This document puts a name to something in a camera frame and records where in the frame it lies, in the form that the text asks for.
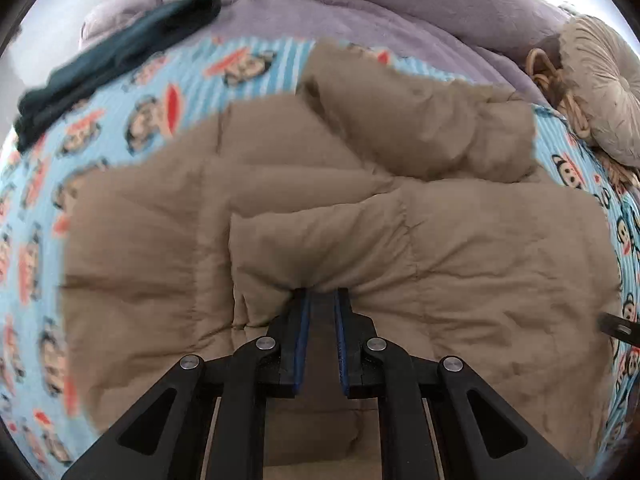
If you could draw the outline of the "tan puffer jacket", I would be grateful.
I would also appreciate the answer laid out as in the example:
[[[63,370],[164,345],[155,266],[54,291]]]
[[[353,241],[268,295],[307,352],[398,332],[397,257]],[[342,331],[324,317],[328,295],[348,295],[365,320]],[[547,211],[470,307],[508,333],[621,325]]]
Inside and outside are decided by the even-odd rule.
[[[603,208],[534,156],[533,107],[335,44],[294,93],[233,103],[82,182],[61,304],[70,374],[107,430],[182,356],[228,356],[292,290],[345,287],[378,333],[461,356],[580,469],[620,304]]]

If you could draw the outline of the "round beige pleated cushion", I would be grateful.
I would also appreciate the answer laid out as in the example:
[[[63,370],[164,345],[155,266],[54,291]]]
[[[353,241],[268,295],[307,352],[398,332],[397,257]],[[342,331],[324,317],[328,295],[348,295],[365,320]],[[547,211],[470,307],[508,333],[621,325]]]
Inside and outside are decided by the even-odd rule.
[[[600,18],[571,18],[560,33],[565,80],[590,138],[616,162],[639,166],[639,58]]]

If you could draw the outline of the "blue monkey print blanket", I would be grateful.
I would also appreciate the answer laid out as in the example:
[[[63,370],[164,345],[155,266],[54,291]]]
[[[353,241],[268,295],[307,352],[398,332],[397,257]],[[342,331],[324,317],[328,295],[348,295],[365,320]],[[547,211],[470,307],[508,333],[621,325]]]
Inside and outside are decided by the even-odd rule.
[[[85,177],[94,170],[140,164],[233,103],[294,93],[320,42],[327,41],[204,40],[157,55],[78,103],[28,152],[6,155],[1,166],[1,417],[39,477],[62,477],[103,432],[94,428],[70,374],[61,304],[66,238]],[[620,304],[603,312],[638,318],[638,210],[608,182],[590,148],[557,112],[525,101],[508,87],[469,82],[415,58],[335,45],[408,76],[503,88],[533,107],[536,161],[551,169],[553,180],[591,194],[608,222]],[[592,478],[606,476],[626,450],[639,415],[639,353],[605,338],[613,383],[596,457],[582,469]]]

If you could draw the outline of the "dark teal folded cloth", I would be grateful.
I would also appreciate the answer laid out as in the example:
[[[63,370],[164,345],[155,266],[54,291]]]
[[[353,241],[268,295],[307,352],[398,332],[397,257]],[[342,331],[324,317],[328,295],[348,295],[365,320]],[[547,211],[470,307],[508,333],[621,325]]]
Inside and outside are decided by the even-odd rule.
[[[26,91],[17,103],[17,151],[32,148],[78,101],[210,24],[221,7],[221,0],[165,3],[52,72],[44,86]]]

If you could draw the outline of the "purple fleece blanket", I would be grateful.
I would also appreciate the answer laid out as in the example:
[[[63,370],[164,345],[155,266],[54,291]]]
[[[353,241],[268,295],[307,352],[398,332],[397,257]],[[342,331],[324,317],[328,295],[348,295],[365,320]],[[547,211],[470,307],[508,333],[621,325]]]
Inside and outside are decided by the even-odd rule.
[[[88,48],[172,0],[107,0],[85,18]],[[524,72],[528,52],[558,53],[566,13],[544,0],[221,0],[208,32],[221,38],[333,38],[390,49],[480,84],[544,97]]]

